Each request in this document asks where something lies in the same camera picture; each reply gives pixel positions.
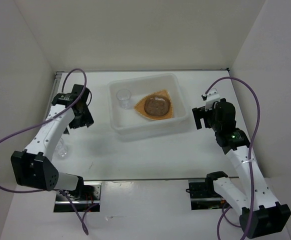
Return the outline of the woven bamboo fan tray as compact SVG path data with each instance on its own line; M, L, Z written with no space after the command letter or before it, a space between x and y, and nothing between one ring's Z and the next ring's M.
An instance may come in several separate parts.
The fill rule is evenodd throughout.
M145 112L144 105L145 105L146 98L149 96L153 96L153 95L165 96L170 100L170 109L166 115L164 115L164 116L151 116ZM174 116L173 103L172 103L171 97L166 89L162 89L160 91L157 91L157 92L154 92L154 93L151 93L151 94L145 96L133 108L142 117L149 119L149 120L152 120L152 121L167 120L167 119L173 118L173 116Z

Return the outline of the smoky glass plate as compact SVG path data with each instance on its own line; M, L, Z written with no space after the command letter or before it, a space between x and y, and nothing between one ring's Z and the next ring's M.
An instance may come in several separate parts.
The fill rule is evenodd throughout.
M155 117L165 116L170 110L171 102L163 95L151 95L146 98L144 103L144 111Z

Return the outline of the translucent white plastic bin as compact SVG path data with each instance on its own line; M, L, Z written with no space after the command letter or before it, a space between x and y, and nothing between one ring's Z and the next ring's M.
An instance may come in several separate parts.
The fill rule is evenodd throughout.
M131 92L131 108L119 106L118 90ZM173 118L150 120L134 110L134 106L145 96L167 90L173 105ZM107 85L110 125L124 138L147 138L168 134L178 128L190 116L190 107L182 93L178 78L172 73L163 73L132 79L117 80Z

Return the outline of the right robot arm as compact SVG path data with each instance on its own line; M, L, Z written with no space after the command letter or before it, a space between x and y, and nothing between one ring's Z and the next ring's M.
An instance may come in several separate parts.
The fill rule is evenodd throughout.
M287 204L281 204L268 187L264 176L249 152L250 141L245 132L236 126L236 109L224 98L205 107L192 109L196 128L212 129L217 144L230 160L241 181L240 191L223 172L207 174L204 190L207 195L220 195L236 211L240 228L246 237L254 239L279 233L291 216Z

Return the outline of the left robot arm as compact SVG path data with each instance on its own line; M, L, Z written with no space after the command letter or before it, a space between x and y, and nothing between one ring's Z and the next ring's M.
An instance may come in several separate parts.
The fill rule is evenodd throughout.
M75 84L70 93L58 93L52 100L44 124L23 151L15 151L10 160L16 182L44 191L62 190L74 200L85 195L84 180L81 176L63 173L53 165L55 149L69 129L90 127L94 120L87 100L91 91Z

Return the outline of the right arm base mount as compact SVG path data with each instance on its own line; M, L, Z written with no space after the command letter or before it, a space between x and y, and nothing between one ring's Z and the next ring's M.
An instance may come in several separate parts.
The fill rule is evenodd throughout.
M185 190L190 197L191 210L221 209L226 201L217 193L212 193L203 178L189 179Z

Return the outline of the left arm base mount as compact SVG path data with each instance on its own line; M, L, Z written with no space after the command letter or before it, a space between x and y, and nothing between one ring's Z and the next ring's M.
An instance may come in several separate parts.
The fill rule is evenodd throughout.
M102 182L85 181L81 192L64 190L64 194L56 193L54 202L54 213L73 213L75 209L79 213L99 212L101 202Z

